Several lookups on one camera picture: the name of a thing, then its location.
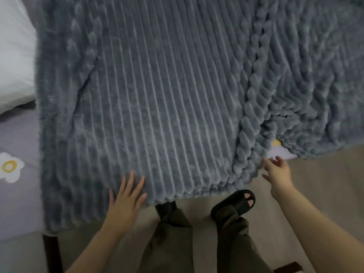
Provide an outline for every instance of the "foot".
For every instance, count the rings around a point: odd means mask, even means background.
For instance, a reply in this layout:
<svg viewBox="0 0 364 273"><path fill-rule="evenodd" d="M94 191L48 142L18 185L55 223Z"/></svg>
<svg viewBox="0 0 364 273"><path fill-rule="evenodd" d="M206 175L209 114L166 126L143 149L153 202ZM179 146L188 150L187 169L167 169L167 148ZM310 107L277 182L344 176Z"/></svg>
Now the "foot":
<svg viewBox="0 0 364 273"><path fill-rule="evenodd" d="M250 190L240 190L236 191L225 200L218 203L211 210L211 217L216 221L216 213L221 208L233 205L238 213L238 216L241 216L248 212L255 204L255 195Z"/></svg>
<svg viewBox="0 0 364 273"><path fill-rule="evenodd" d="M157 204L155 209L162 220L164 217L169 216L173 211L177 210L177 204L175 201Z"/></svg>

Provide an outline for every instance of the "hand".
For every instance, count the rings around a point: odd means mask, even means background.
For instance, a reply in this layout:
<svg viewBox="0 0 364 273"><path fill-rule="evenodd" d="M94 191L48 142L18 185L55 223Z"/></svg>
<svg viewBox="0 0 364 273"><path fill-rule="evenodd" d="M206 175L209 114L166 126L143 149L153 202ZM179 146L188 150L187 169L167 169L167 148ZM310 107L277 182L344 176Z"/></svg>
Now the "hand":
<svg viewBox="0 0 364 273"><path fill-rule="evenodd" d="M116 200L112 190L110 190L109 209L101 228L102 231L111 233L121 239L131 229L138 217L141 206L147 199L146 193L139 196L144 186L144 180L145 177L143 176L133 191L134 172L131 171L127 184L126 177L123 176Z"/></svg>
<svg viewBox="0 0 364 273"><path fill-rule="evenodd" d="M287 161L280 156L276 156L275 159L263 159L264 169L268 171L268 175L262 174L262 176L271 183L271 195L278 201L282 194L287 190L294 189L294 186Z"/></svg>

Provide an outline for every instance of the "light wood floor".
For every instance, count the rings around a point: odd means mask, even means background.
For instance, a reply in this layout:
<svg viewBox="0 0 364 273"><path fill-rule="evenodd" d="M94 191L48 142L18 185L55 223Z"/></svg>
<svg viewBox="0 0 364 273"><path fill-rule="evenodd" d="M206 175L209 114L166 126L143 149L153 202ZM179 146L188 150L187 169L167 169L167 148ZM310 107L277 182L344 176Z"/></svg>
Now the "light wood floor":
<svg viewBox="0 0 364 273"><path fill-rule="evenodd" d="M324 214L364 241L364 146L343 150L314 160L289 162L295 186ZM250 235L272 268L293 261L304 272L314 272L279 206L270 194L270 185L261 177L248 186L257 203L247 215ZM194 228L194 264L196 273L216 272L217 234L209 218L211 208L223 197L182 199L183 209ZM144 247L158 223L153 207L140 213L133 230L121 241L105 272L136 272ZM95 223L59 236L65 269L81 253L99 229Z"/></svg>

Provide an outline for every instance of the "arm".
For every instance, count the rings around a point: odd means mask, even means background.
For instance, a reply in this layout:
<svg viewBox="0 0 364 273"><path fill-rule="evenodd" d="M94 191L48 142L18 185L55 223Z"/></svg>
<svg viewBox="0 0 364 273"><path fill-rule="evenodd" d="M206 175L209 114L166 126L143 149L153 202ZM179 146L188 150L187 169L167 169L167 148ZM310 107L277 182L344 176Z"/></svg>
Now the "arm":
<svg viewBox="0 0 364 273"><path fill-rule="evenodd" d="M361 272L364 268L364 244L313 206L297 191L290 178L288 163L263 159L271 185L271 194L301 243L316 272Z"/></svg>
<svg viewBox="0 0 364 273"><path fill-rule="evenodd" d="M124 176L116 200L110 190L109 209L102 228L66 273L100 273L103 270L120 239L134 225L147 198L146 193L139 197L144 186L144 177L134 191L133 183L133 172L130 173L127 184Z"/></svg>

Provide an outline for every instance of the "pant leg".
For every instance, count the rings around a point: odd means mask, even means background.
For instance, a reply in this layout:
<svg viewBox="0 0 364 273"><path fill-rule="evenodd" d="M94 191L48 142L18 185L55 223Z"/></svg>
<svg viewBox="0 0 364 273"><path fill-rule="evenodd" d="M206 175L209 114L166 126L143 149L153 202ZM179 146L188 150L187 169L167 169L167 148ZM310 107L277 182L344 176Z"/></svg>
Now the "pant leg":
<svg viewBox="0 0 364 273"><path fill-rule="evenodd" d="M138 273L193 273L192 226L177 209L158 224Z"/></svg>
<svg viewBox="0 0 364 273"><path fill-rule="evenodd" d="M249 223L233 205L216 213L217 273L272 273L249 236Z"/></svg>

